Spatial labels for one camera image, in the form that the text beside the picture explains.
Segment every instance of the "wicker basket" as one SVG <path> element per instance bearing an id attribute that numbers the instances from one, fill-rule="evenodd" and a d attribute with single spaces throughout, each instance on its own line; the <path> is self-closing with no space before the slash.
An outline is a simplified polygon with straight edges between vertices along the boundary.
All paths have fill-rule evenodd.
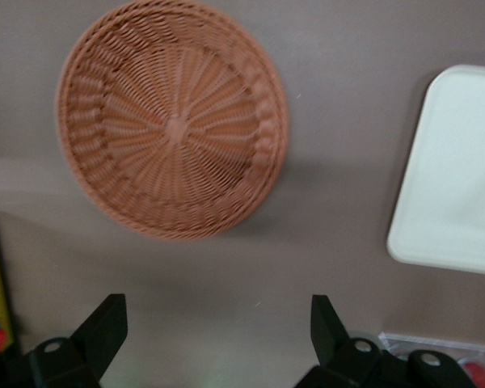
<path id="1" fill-rule="evenodd" d="M 153 237 L 226 230 L 268 194 L 285 157 L 285 95 L 233 20 L 193 2 L 135 2 L 75 45 L 57 97 L 62 148 L 106 214 Z"/>

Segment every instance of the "gray surface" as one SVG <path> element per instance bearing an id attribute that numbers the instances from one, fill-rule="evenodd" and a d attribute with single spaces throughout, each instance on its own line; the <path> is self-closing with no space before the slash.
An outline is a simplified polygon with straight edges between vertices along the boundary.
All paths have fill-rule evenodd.
<path id="1" fill-rule="evenodd" d="M 315 362 L 312 293 L 349 328 L 485 343 L 485 276 L 399 264 L 385 240 L 424 90 L 485 65 L 485 1 L 208 0 L 268 50 L 289 97 L 279 182 L 240 226 L 162 242 L 73 181 L 53 98 L 80 34 L 121 1 L 0 1 L 0 232 L 26 346 L 125 292 L 114 387 L 289 387 Z"/>

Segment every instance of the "woven tray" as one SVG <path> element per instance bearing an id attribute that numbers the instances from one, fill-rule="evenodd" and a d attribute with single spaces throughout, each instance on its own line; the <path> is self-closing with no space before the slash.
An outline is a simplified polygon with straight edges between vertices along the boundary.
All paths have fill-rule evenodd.
<path id="1" fill-rule="evenodd" d="M 268 56 L 197 3 L 135 2 L 75 45 L 57 97 L 66 159 L 86 194 L 153 237 L 211 236 L 248 216 L 285 157 L 285 95 Z"/>

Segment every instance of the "clamp jaw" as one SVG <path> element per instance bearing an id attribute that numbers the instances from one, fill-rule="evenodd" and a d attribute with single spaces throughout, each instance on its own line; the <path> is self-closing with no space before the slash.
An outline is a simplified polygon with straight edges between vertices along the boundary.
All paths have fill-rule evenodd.
<path id="1" fill-rule="evenodd" d="M 320 365 L 296 388 L 476 388 L 450 356 L 417 350 L 407 361 L 350 338 L 328 297 L 314 295 L 310 336 Z"/>
<path id="2" fill-rule="evenodd" d="M 125 296 L 109 295 L 71 337 L 50 339 L 11 361 L 0 353 L 0 388 L 100 388 L 127 334 Z"/>

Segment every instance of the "white plastic tray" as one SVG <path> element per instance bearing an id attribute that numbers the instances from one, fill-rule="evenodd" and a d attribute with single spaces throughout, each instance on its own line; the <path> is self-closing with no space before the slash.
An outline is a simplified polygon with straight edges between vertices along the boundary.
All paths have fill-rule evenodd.
<path id="1" fill-rule="evenodd" d="M 399 261 L 485 273 L 485 67 L 428 89 L 387 242 Z"/>

